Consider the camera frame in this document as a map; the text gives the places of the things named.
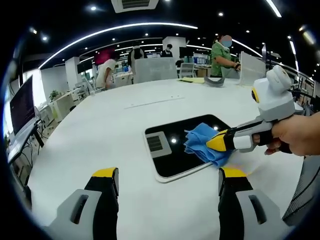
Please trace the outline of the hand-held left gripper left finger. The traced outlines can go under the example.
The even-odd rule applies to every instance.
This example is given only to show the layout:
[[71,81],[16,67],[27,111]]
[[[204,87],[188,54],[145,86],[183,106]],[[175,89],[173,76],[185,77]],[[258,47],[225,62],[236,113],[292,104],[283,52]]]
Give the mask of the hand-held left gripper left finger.
[[47,234],[53,240],[116,240],[118,196],[119,169],[96,171],[59,205]]

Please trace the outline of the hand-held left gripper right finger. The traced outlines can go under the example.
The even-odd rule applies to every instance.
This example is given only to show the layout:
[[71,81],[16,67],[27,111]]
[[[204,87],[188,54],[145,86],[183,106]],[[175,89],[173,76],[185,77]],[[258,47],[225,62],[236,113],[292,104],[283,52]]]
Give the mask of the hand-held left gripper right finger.
[[283,240],[294,229],[283,221],[279,207],[237,169],[219,169],[218,196],[221,240]]

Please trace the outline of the person's right hand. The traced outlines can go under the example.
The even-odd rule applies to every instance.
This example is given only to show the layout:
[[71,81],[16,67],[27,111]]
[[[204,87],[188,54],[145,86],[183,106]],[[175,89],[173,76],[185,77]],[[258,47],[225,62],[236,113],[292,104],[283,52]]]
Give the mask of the person's right hand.
[[297,156],[320,154],[320,113],[311,116],[292,115],[275,123],[271,129],[273,140],[267,144],[265,155],[280,151],[283,143]]

